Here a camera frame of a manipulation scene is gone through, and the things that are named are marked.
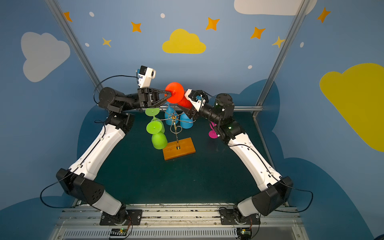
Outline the red wine glass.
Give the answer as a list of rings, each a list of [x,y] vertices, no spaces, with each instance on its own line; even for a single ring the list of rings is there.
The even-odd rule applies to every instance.
[[[168,84],[165,88],[165,91],[170,93],[170,97],[167,99],[169,103],[177,104],[186,109],[192,108],[192,104],[185,97],[186,92],[180,83],[173,82]]]

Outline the pink wine glass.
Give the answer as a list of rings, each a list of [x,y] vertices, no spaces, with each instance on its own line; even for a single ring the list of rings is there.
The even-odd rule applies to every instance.
[[[217,134],[216,131],[215,131],[215,126],[216,126],[215,123],[210,122],[210,128],[211,128],[211,130],[209,131],[209,137],[210,137],[211,139],[217,139],[217,138],[218,138],[218,134]]]

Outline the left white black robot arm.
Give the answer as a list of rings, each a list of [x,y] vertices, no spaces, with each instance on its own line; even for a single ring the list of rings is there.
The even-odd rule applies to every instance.
[[[95,178],[115,146],[131,130],[135,117],[129,110],[157,108],[175,96],[171,91],[139,88],[136,94],[125,95],[109,87],[99,93],[98,106],[109,112],[103,128],[83,155],[68,169],[60,169],[56,177],[64,192],[102,211],[100,224],[128,225],[126,205],[112,197]]]

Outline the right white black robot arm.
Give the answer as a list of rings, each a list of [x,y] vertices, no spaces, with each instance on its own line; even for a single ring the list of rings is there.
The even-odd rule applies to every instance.
[[[184,100],[189,103],[186,108],[179,105],[189,119],[205,118],[213,123],[218,137],[243,162],[254,178],[260,192],[234,206],[234,217],[243,223],[253,214],[269,215],[283,205],[289,198],[293,181],[282,177],[261,155],[253,145],[244,128],[234,119],[235,104],[228,94],[219,94],[213,105],[209,104],[208,94],[202,90],[188,89]]]

